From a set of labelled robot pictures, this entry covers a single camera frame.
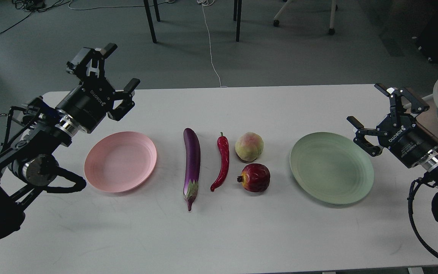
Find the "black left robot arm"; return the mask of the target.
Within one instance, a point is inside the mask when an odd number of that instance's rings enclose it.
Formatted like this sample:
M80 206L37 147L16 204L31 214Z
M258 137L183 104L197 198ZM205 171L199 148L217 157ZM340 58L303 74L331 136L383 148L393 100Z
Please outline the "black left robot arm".
M56 107L40 96L10 108L0 153L0 240L21 228L24 211L43 191L69 194L86 187L86 180L60 167L53 153L70 146L77 132L93 132L105 116L119 121L134 107L140 80L133 78L116 91L105 77L105 60L116 49L114 43L84 47L67 62L79 85Z

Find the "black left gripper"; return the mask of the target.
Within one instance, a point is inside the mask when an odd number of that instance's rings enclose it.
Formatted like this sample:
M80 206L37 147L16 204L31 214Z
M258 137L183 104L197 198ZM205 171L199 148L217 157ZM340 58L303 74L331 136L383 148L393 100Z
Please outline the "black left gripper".
M125 88L118 92L105 78L105 60L117 49L114 43L104 48L83 47L66 63L66 72L75 75L82 83L57 104L56 109L69 115L82 130L93 132L104 119L120 121L134 106L133 97L141 80L132 78ZM113 108L115 101L121 101Z

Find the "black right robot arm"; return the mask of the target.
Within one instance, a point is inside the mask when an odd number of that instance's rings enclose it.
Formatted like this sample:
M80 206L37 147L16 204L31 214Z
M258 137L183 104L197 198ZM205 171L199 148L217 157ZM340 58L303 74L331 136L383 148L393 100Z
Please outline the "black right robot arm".
M424 168L424 175L410 184L408 216L421 245L438 259L438 252L423 240L413 217L413 203L420 186L438 189L438 138L416 119L429 110L429 104L408 88L387 88L381 83L374 87L389 99L389 113L373 129L365 127L354 116L348 116L346 119L354 127L353 141L371 157L379 156L386 148L407 168ZM431 212L438 223L438 191L432 198Z

